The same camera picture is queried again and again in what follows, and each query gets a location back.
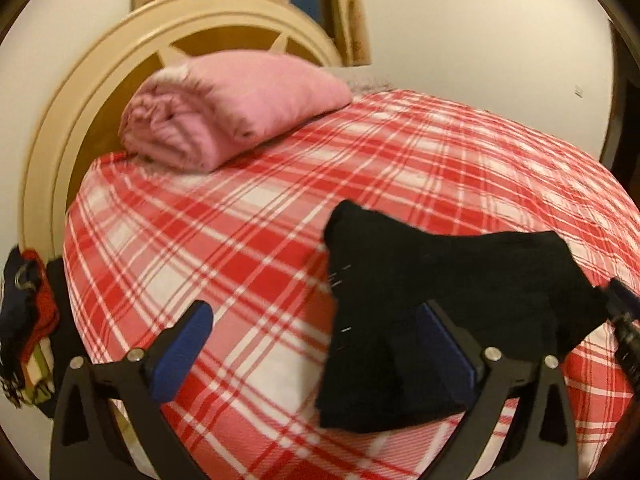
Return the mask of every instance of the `metal bolt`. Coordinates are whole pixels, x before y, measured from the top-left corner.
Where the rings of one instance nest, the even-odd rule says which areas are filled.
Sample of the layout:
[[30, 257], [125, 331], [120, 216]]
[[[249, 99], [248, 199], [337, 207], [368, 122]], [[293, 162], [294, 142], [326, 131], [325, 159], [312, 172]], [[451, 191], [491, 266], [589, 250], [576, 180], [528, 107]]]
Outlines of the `metal bolt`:
[[72, 370], [79, 370], [80, 368], [82, 368], [82, 365], [84, 365], [84, 359], [80, 356], [74, 357], [73, 359], [71, 359], [71, 361], [69, 361], [69, 366]]
[[558, 368], [560, 363], [558, 362], [558, 358], [556, 356], [548, 355], [545, 357], [545, 365], [547, 365], [552, 370], [555, 370], [556, 368]]
[[502, 352], [495, 346], [489, 346], [489, 348], [484, 349], [484, 357], [495, 363], [502, 359]]
[[142, 348], [133, 348], [129, 350], [127, 354], [127, 359], [132, 363], [137, 363], [138, 361], [142, 361], [142, 358], [145, 356], [145, 351]]

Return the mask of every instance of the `pink blanket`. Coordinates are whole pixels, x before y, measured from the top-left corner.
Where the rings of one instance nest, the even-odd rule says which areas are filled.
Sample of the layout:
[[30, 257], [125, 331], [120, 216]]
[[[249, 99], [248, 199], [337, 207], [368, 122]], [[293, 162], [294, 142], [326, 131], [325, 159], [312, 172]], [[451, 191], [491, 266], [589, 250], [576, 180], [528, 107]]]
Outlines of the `pink blanket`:
[[303, 59], [227, 50], [153, 74], [125, 108], [120, 139], [131, 153], [208, 173], [351, 100], [345, 83]]

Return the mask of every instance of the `headboard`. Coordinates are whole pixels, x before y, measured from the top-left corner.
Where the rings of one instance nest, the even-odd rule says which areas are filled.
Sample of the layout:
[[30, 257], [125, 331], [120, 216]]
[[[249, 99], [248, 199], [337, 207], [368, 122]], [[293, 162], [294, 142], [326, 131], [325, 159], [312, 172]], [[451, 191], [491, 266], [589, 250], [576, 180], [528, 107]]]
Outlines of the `headboard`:
[[142, 7], [94, 44], [44, 111], [24, 165], [20, 246], [45, 260], [62, 254], [66, 209], [91, 162], [122, 149], [120, 115], [149, 75], [184, 54], [232, 48], [341, 64], [324, 30], [281, 0], [158, 0]]

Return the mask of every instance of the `white wall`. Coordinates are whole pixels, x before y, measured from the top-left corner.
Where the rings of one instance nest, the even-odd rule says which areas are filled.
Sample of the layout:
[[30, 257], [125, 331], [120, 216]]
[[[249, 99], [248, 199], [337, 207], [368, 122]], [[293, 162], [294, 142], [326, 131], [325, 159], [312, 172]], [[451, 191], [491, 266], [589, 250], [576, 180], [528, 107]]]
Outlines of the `white wall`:
[[[129, 0], [31, 0], [0, 44], [0, 260], [17, 241], [18, 184], [42, 110], [79, 56], [128, 12]], [[0, 397], [2, 428], [27, 466], [48, 480], [51, 423]]]
[[374, 65], [398, 86], [490, 110], [600, 157], [613, 58], [597, 0], [365, 3]]

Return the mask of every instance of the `plaid bedsheet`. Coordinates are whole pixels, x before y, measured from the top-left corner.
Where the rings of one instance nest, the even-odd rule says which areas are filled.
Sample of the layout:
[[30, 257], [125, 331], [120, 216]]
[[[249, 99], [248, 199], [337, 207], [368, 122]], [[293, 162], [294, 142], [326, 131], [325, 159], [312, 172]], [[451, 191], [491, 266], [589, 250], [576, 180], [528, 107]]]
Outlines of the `plaid bedsheet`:
[[[212, 337], [163, 407], [212, 478], [417, 478], [460, 420], [368, 436], [318, 428], [334, 315], [321, 232], [345, 198], [438, 234], [555, 230], [594, 284], [617, 275], [640, 291], [640, 214], [607, 170], [562, 140], [416, 92], [359, 98], [207, 176], [104, 156], [68, 213], [76, 323], [98, 363], [148, 346], [196, 298], [214, 307]], [[584, 476], [631, 397], [613, 351], [602, 327], [563, 368]]]

